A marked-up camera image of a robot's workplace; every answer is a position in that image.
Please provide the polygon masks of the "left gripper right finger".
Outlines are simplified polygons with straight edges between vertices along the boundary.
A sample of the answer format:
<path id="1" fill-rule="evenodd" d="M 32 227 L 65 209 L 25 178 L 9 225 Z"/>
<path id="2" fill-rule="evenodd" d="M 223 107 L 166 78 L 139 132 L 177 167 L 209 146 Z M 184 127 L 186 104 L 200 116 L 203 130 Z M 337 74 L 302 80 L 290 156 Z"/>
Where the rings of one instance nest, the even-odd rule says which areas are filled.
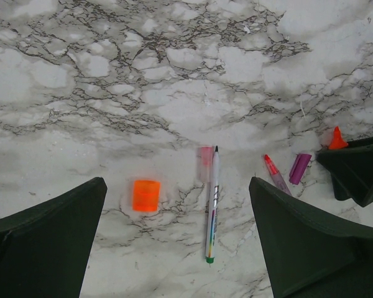
<path id="1" fill-rule="evenodd" d="M 257 177 L 249 193 L 274 297 L 373 297 L 373 227 Z"/>

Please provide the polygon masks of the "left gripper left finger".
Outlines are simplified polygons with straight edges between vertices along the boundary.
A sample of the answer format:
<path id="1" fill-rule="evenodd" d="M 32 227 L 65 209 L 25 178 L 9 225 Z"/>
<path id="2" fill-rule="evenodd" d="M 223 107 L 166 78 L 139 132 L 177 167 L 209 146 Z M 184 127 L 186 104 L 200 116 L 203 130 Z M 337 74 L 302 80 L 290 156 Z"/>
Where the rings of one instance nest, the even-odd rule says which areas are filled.
<path id="1" fill-rule="evenodd" d="M 79 297 L 107 189 L 96 177 L 0 219 L 0 297 Z"/>

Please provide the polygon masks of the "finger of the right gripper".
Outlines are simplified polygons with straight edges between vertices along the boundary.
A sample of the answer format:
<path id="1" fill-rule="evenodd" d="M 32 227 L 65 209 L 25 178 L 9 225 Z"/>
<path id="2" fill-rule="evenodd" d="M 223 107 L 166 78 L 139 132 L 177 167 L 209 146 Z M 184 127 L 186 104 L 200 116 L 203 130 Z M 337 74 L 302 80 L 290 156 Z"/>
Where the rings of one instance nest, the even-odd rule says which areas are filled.
<path id="1" fill-rule="evenodd" d="M 317 162 L 330 174 L 338 201 L 352 199 L 365 207 L 373 202 L 373 137 L 349 142 L 337 150 L 322 150 Z"/>

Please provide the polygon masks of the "orange highlighter cap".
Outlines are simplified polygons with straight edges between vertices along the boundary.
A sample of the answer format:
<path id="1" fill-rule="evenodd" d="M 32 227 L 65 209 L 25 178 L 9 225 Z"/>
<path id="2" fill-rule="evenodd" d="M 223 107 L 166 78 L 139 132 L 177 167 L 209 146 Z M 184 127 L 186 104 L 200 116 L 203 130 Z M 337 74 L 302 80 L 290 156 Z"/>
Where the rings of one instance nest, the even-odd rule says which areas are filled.
<path id="1" fill-rule="evenodd" d="M 137 212 L 156 212 L 161 184 L 152 180 L 136 180 L 132 192 L 132 209 Z"/>

